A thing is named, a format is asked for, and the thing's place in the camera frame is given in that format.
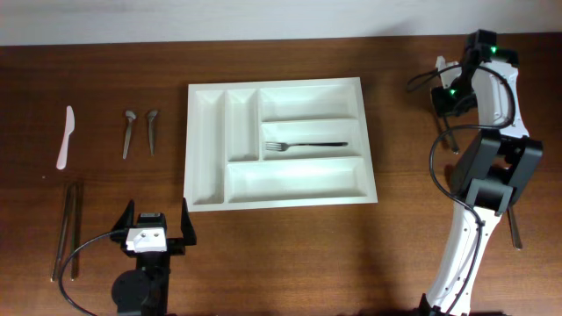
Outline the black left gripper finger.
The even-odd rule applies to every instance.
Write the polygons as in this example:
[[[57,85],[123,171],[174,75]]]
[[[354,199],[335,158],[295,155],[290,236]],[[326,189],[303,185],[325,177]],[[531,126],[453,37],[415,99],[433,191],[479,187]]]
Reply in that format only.
[[[133,227],[133,217],[134,201],[131,199],[126,206],[126,209],[112,227],[112,236],[110,237],[111,241],[126,240],[129,229]]]
[[[183,198],[181,211],[181,231],[185,246],[195,246],[197,244],[197,235],[190,219],[187,201]]]

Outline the metal fork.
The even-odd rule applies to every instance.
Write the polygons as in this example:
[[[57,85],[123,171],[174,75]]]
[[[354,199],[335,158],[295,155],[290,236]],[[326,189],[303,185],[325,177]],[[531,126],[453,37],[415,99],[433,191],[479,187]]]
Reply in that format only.
[[[450,149],[454,154],[459,154],[460,149],[456,141],[456,138],[453,132],[451,131],[449,120],[446,117],[443,117],[443,122],[446,127],[446,131],[448,132],[448,142],[450,145]]]
[[[291,147],[347,147],[348,142],[313,142],[313,143],[286,143],[266,141],[265,149],[274,152],[285,152]]]

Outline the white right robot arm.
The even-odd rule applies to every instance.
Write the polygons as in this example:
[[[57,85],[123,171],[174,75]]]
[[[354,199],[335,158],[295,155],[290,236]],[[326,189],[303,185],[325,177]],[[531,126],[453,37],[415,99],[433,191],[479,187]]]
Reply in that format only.
[[[458,117],[475,108],[477,134],[441,192],[454,203],[450,236],[435,282],[421,296],[416,315],[467,315],[472,287],[494,229],[511,213],[543,156],[531,139],[516,95],[519,58],[500,48],[495,32],[468,35],[459,62],[436,60],[425,81],[439,77],[431,91],[437,117]]]

